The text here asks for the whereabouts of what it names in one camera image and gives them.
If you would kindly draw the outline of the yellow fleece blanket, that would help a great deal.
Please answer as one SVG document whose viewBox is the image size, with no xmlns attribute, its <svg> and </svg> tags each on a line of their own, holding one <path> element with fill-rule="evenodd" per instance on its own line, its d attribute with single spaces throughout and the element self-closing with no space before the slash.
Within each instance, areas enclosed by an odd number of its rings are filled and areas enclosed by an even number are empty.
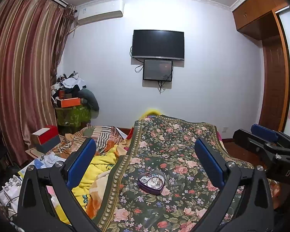
<svg viewBox="0 0 290 232">
<path fill-rule="evenodd" d="M 129 139 L 132 135 L 133 129 L 130 129 Z M 101 207 L 110 171 L 119 157 L 115 156 L 115 148 L 104 155 L 95 155 L 79 185 L 72 189 L 80 206 L 90 218 L 94 218 Z"/>
</svg>

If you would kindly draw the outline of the dark grey box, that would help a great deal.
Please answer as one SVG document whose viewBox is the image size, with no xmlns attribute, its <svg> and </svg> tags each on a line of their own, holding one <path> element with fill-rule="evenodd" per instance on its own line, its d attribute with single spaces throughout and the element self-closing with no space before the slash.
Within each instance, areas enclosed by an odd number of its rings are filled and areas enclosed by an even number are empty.
<svg viewBox="0 0 290 232">
<path fill-rule="evenodd" d="M 38 152 L 46 154 L 51 149 L 56 147 L 60 142 L 61 142 L 60 136 L 56 135 L 53 138 L 51 138 L 48 141 L 46 141 L 45 143 L 43 143 L 41 145 L 36 145 L 36 149 L 37 149 Z"/>
</svg>

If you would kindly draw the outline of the red and white box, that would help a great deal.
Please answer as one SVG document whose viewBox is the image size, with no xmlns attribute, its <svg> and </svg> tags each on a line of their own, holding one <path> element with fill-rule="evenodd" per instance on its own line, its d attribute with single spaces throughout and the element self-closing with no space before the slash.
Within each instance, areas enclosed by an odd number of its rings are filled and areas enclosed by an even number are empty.
<svg viewBox="0 0 290 232">
<path fill-rule="evenodd" d="M 56 126 L 48 125 L 31 134 L 34 144 L 42 145 L 59 134 Z"/>
</svg>

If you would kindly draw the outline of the green patterned storage box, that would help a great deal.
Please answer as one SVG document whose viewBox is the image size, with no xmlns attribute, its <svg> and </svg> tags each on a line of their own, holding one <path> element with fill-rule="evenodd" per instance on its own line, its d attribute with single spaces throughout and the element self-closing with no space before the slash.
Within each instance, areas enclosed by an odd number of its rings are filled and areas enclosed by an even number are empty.
<svg viewBox="0 0 290 232">
<path fill-rule="evenodd" d="M 55 108 L 55 112 L 60 126 L 80 127 L 82 123 L 89 123 L 91 120 L 90 109 L 84 105 Z"/>
</svg>

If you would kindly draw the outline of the striped patchwork quilt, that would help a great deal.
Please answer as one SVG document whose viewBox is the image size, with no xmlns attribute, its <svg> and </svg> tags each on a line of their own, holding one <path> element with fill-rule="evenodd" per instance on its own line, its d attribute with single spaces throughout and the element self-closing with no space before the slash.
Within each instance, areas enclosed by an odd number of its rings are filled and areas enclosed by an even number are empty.
<svg viewBox="0 0 290 232">
<path fill-rule="evenodd" d="M 131 138 L 129 139 L 129 136 L 125 136 L 114 126 L 87 126 L 75 134 L 65 134 L 61 142 L 52 149 L 52 152 L 67 159 L 72 152 L 81 147 L 87 138 L 95 141 L 95 155 L 104 155 L 115 148 L 115 156 L 119 157 L 127 153 L 131 143 Z"/>
</svg>

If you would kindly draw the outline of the floral dark green blanket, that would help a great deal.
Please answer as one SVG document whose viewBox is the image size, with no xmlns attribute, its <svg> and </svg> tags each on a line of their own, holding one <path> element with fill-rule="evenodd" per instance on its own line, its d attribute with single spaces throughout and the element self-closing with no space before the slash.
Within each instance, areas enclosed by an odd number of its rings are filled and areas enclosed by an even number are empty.
<svg viewBox="0 0 290 232">
<path fill-rule="evenodd" d="M 138 176 L 154 170 L 166 176 L 160 195 L 138 186 Z M 94 222 L 100 231 L 274 229 L 265 173 L 231 157 L 214 125 L 163 115 L 135 122 Z"/>
</svg>

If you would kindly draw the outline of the purple heart-shaped tin box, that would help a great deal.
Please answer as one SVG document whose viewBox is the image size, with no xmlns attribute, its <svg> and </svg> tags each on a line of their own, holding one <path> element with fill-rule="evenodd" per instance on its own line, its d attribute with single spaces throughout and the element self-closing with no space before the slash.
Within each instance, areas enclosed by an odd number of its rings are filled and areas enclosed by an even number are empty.
<svg viewBox="0 0 290 232">
<path fill-rule="evenodd" d="M 149 194 L 160 195 L 165 185 L 165 178 L 165 174 L 159 170 L 142 173 L 138 176 L 138 186 Z"/>
</svg>

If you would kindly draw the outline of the orange shoe box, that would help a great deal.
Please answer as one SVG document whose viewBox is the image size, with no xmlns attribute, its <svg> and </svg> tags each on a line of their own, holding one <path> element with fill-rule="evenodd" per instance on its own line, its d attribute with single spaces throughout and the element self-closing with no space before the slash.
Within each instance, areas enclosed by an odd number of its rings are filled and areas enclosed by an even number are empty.
<svg viewBox="0 0 290 232">
<path fill-rule="evenodd" d="M 68 108 L 73 106 L 79 106 L 81 105 L 80 98 L 68 98 L 68 99 L 59 99 L 57 100 L 57 105 L 60 108 Z"/>
</svg>

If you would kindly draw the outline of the dark grey clothing bundle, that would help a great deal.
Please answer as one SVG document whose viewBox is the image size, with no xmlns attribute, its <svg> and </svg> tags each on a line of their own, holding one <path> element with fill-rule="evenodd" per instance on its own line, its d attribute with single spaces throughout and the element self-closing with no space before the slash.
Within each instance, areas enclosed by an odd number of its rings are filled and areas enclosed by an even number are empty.
<svg viewBox="0 0 290 232">
<path fill-rule="evenodd" d="M 99 105 L 95 95 L 88 89 L 82 89 L 77 92 L 77 96 L 86 104 L 92 111 L 98 112 Z"/>
</svg>

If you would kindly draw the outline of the brown wooden wardrobe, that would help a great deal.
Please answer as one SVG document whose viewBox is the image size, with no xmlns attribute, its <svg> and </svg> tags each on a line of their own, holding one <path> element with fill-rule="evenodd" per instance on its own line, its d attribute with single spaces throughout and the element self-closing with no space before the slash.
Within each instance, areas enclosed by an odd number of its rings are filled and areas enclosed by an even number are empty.
<svg viewBox="0 0 290 232">
<path fill-rule="evenodd" d="M 236 29 L 261 41 L 264 56 L 264 95 L 259 124 L 282 131 L 290 102 L 290 58 L 279 19 L 286 0 L 237 0 L 231 7 Z"/>
</svg>

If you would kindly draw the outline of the red striped curtain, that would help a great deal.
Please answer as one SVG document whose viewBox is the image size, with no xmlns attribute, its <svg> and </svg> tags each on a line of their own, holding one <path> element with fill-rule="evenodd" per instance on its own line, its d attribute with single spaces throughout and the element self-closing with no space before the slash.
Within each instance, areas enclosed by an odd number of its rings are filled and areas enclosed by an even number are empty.
<svg viewBox="0 0 290 232">
<path fill-rule="evenodd" d="M 0 130 L 19 165 L 32 133 L 56 123 L 51 87 L 74 14 L 51 0 L 0 3 Z"/>
</svg>

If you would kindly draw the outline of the small black wall monitor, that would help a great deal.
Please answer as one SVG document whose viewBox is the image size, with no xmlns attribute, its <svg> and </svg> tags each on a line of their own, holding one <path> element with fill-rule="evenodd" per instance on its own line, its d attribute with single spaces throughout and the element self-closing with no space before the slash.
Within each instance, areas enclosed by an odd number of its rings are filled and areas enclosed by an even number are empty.
<svg viewBox="0 0 290 232">
<path fill-rule="evenodd" d="M 171 82 L 173 62 L 148 59 L 143 65 L 143 80 L 157 82 Z"/>
</svg>

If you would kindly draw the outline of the black wall television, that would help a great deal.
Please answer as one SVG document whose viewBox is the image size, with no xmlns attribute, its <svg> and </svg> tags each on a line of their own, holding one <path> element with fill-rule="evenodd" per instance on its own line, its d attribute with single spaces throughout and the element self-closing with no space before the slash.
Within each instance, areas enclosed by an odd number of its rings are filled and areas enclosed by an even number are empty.
<svg viewBox="0 0 290 232">
<path fill-rule="evenodd" d="M 183 61 L 184 32 L 140 29 L 133 31 L 131 56 Z"/>
</svg>

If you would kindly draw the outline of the white wall air conditioner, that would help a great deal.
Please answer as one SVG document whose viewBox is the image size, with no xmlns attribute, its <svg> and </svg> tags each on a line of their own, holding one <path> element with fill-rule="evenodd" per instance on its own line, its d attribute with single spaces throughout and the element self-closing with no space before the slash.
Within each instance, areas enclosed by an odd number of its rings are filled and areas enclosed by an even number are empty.
<svg viewBox="0 0 290 232">
<path fill-rule="evenodd" d="M 82 26 L 98 21 L 121 18 L 124 15 L 123 0 L 87 5 L 78 10 L 77 24 Z"/>
</svg>

